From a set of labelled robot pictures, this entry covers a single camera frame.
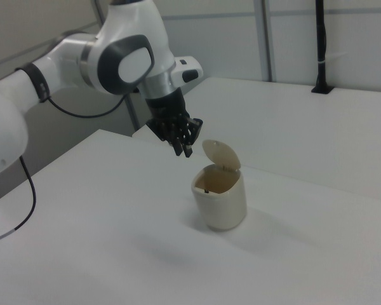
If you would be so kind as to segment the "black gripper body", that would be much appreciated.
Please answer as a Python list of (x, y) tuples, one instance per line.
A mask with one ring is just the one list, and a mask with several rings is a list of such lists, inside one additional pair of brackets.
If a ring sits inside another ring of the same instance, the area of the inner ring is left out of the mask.
[(180, 88), (163, 97), (147, 98), (145, 101), (154, 119), (171, 119), (179, 116), (190, 117)]

